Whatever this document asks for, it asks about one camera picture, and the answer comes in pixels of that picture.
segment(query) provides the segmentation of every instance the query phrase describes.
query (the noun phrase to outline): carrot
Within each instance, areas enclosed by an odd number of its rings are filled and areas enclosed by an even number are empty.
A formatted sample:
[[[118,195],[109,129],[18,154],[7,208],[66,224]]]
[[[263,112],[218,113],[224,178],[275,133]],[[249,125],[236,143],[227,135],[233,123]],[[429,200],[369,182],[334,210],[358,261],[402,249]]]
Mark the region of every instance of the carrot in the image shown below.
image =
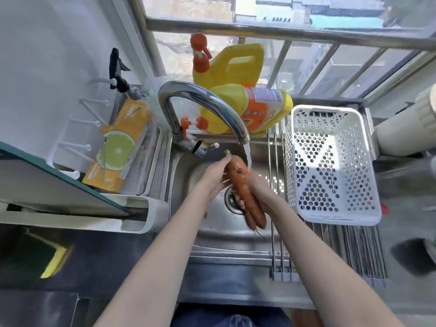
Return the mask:
[[[259,201],[253,195],[248,184],[249,172],[242,158],[232,155],[232,159],[225,167],[225,172],[233,184],[238,196],[243,200],[245,205],[245,221],[253,231],[256,226],[261,229],[266,228],[266,216],[260,207]]]

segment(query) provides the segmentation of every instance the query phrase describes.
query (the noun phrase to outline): sink basin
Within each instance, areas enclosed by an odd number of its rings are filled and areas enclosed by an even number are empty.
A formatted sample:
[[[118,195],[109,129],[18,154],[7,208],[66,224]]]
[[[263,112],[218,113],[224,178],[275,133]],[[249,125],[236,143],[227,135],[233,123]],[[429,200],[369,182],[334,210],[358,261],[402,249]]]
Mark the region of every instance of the sink basin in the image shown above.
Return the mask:
[[[212,150],[204,158],[199,158],[177,145],[171,148],[172,174],[169,188],[169,203],[171,215],[177,211],[191,189],[199,182],[206,168],[225,157],[226,149],[247,161],[243,146],[232,139],[220,136],[210,139],[218,142],[220,148]],[[268,145],[265,138],[252,138],[250,142],[252,169],[259,176],[269,179]],[[282,147],[278,147],[278,156],[282,156]],[[285,197],[284,170],[282,160],[278,161],[278,176],[275,170],[275,149],[271,146],[271,177],[273,188],[279,195]],[[221,258],[248,258],[252,263],[267,260],[272,257],[271,220],[267,215],[265,230],[258,229],[258,235],[250,230],[245,223],[244,215],[232,196],[229,187],[222,190],[207,206],[204,219],[200,225],[191,256],[207,256]],[[275,250],[280,250],[280,239],[275,234]]]

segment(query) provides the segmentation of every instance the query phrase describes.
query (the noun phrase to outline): running water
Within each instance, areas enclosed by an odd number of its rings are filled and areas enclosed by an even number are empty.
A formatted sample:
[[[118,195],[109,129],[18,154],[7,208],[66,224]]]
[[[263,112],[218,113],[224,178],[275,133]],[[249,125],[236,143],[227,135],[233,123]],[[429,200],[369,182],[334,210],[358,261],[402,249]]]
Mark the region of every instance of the running water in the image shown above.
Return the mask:
[[[247,142],[243,145],[245,154],[247,155],[247,167],[249,170],[251,170],[251,150],[250,150],[250,142]]]

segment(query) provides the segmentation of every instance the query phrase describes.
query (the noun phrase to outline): blue shorts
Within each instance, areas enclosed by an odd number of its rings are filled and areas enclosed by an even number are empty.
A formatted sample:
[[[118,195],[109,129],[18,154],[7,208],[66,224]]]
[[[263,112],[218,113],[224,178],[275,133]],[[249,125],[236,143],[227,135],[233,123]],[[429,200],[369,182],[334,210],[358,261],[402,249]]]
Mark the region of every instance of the blue shorts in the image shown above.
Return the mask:
[[[280,308],[180,303],[171,327],[292,327]]]

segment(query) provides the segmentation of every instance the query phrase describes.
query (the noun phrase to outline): faucet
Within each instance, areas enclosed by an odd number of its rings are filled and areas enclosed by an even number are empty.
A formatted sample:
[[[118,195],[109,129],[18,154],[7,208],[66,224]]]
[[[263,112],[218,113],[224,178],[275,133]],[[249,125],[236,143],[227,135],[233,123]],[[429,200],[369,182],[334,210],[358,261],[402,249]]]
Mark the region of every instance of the faucet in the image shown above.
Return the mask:
[[[170,101],[172,97],[186,98],[213,112],[232,130],[233,135],[240,144],[246,144],[250,141],[247,128],[236,111],[221,98],[203,87],[189,82],[166,82],[160,88],[157,97],[173,133],[173,142],[193,154],[203,157],[208,151],[218,148],[219,144],[214,143],[208,146],[203,140],[197,140],[193,136],[183,133],[182,126]]]

